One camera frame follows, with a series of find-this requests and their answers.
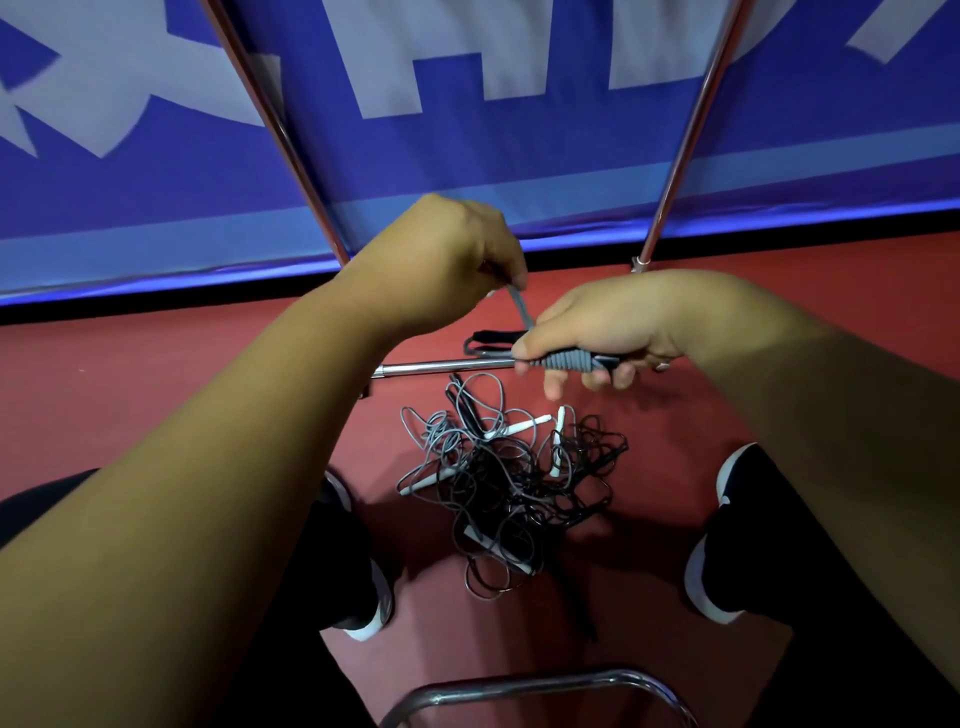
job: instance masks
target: chrome pole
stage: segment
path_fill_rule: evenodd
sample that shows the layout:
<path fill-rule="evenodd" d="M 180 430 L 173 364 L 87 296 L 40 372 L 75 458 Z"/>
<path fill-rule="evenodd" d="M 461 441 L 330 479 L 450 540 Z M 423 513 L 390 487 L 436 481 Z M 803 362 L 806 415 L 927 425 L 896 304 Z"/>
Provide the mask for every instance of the chrome pole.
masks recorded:
<path fill-rule="evenodd" d="M 616 686 L 637 688 L 655 695 L 680 716 L 684 726 L 696 728 L 697 721 L 693 713 L 672 690 L 660 680 L 633 667 L 595 667 L 583 672 L 555 675 L 505 676 L 426 685 L 408 692 L 380 721 L 380 728 L 399 728 L 424 708 Z"/>
<path fill-rule="evenodd" d="M 432 375 L 449 372 L 482 372 L 487 369 L 507 369 L 516 362 L 510 356 L 496 359 L 450 359 L 447 361 L 418 361 L 411 364 L 381 364 L 373 371 L 373 379 L 386 376 Z"/>
<path fill-rule="evenodd" d="M 201 0 L 201 5 L 204 6 L 206 16 L 220 39 L 220 44 L 227 51 L 227 56 L 233 64 L 234 70 L 247 89 L 247 93 L 250 94 L 253 105 L 256 106 L 260 118 L 263 119 L 264 126 L 274 136 L 276 146 L 280 148 L 280 153 L 294 173 L 294 177 L 300 185 L 300 191 L 306 198 L 306 203 L 317 219 L 320 229 L 324 232 L 330 250 L 333 251 L 341 267 L 347 265 L 350 262 L 350 253 L 347 251 L 347 246 L 344 245 L 340 233 L 333 227 L 330 216 L 326 213 L 326 207 L 324 207 L 324 202 L 317 190 L 317 185 L 314 184 L 306 163 L 300 157 L 293 138 L 287 131 L 283 114 L 274 106 L 271 95 L 266 92 L 263 84 L 256 76 L 250 54 L 247 53 L 243 40 L 233 25 L 233 19 L 224 5 L 224 0 Z"/>
<path fill-rule="evenodd" d="M 754 0 L 731 0 L 730 6 L 727 8 L 727 14 L 720 25 L 720 33 L 713 45 L 713 52 L 710 54 L 707 72 L 700 83 L 700 92 L 697 94 L 697 100 L 694 102 L 693 110 L 686 122 L 680 149 L 677 150 L 673 164 L 670 165 L 670 171 L 666 176 L 666 184 L 663 186 L 660 201 L 657 203 L 657 211 L 654 212 L 647 237 L 643 241 L 643 250 L 640 255 L 634 255 L 632 261 L 634 273 L 643 273 L 650 265 L 650 260 L 654 256 L 654 249 L 657 247 L 660 234 L 663 232 L 666 216 L 670 213 L 674 198 L 680 192 L 686 166 L 689 164 L 690 158 L 693 157 L 693 152 L 697 147 L 697 139 L 700 138 L 704 122 L 707 121 L 713 99 L 716 98 L 717 89 L 720 87 L 720 81 L 723 79 L 727 66 L 730 65 L 733 52 L 736 50 L 737 42 L 743 34 L 743 27 L 750 19 L 750 10 L 753 6 Z"/>

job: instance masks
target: red floor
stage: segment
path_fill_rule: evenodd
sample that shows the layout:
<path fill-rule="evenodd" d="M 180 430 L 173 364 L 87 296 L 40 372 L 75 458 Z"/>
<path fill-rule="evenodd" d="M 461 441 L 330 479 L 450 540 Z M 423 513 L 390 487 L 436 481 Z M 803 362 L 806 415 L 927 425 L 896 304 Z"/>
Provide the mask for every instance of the red floor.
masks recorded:
<path fill-rule="evenodd" d="M 879 344 L 960 376 L 960 296 L 953 266 L 960 234 L 686 261 L 752 279 Z M 567 288 L 626 272 L 608 267 L 536 274 L 536 315 Z M 89 321 L 0 328 L 0 497 L 108 462 L 223 367 L 285 302 L 247 303 Z M 407 342 L 393 361 L 459 355 L 476 328 L 513 327 L 506 296 L 464 322 Z M 553 409 L 534 377 L 502 374 L 508 404 Z M 719 627 L 684 606 L 677 584 L 711 480 L 749 433 L 685 364 L 645 375 L 626 395 L 574 388 L 581 416 L 626 433 L 631 450 L 612 478 L 610 519 L 576 534 L 568 567 L 587 595 L 599 644 L 577 637 L 548 577 L 494 602 L 464 590 L 449 521 L 435 507 L 392 497 L 419 459 L 398 410 L 444 408 L 442 376 L 377 381 L 350 418 L 334 465 L 364 501 L 378 555 L 402 572 L 396 622 L 370 643 L 329 636 L 374 717 L 423 683 L 500 673 L 628 662 L 674 687 L 701 724 L 741 725 L 788 639 L 764 619 Z M 601 692 L 424 714 L 418 725 L 672 725 L 648 700 Z"/>

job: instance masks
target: forearm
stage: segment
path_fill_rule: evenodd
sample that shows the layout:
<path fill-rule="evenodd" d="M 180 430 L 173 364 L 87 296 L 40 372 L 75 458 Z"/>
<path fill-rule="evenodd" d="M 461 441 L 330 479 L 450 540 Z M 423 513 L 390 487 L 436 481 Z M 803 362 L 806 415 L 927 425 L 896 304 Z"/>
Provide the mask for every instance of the forearm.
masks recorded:
<path fill-rule="evenodd" d="M 685 329 L 851 565 L 960 685 L 960 385 L 741 281 Z"/>
<path fill-rule="evenodd" d="M 354 298 L 334 281 L 291 306 L 0 551 L 10 723 L 196 719 L 238 663 L 349 411 L 395 343 Z"/>

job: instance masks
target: gray jump rope handle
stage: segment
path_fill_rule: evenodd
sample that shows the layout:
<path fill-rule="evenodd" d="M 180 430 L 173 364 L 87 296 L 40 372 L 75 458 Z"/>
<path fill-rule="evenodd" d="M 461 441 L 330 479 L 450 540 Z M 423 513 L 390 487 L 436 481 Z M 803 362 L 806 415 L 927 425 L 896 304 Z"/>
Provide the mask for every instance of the gray jump rope handle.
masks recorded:
<path fill-rule="evenodd" d="M 508 285 L 507 290 L 510 292 L 510 298 L 514 300 L 514 305 L 516 310 L 519 311 L 524 327 L 529 331 L 534 327 L 534 320 L 530 311 L 527 310 L 526 302 L 514 286 Z M 561 369 L 567 372 L 588 373 L 595 369 L 606 369 L 612 372 L 619 365 L 620 357 L 588 352 L 586 349 L 560 349 L 541 359 L 533 359 L 528 363 L 533 367 Z"/>

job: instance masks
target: black trim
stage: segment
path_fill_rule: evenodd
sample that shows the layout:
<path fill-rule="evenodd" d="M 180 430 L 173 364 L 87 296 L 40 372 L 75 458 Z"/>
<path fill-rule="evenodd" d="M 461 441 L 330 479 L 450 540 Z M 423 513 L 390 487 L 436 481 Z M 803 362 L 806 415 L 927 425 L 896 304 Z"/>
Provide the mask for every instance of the black trim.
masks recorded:
<path fill-rule="evenodd" d="M 664 238 L 657 246 L 654 260 L 784 250 L 957 230 L 960 230 L 960 210 L 945 210 L 761 231 Z M 527 265 L 531 271 L 550 271 L 617 263 L 627 264 L 632 255 L 639 253 L 639 249 L 640 244 L 636 242 L 558 251 L 537 251 L 527 254 Z M 318 274 L 72 301 L 13 303 L 0 306 L 0 326 L 294 298 L 302 296 L 331 278 L 333 274 Z"/>

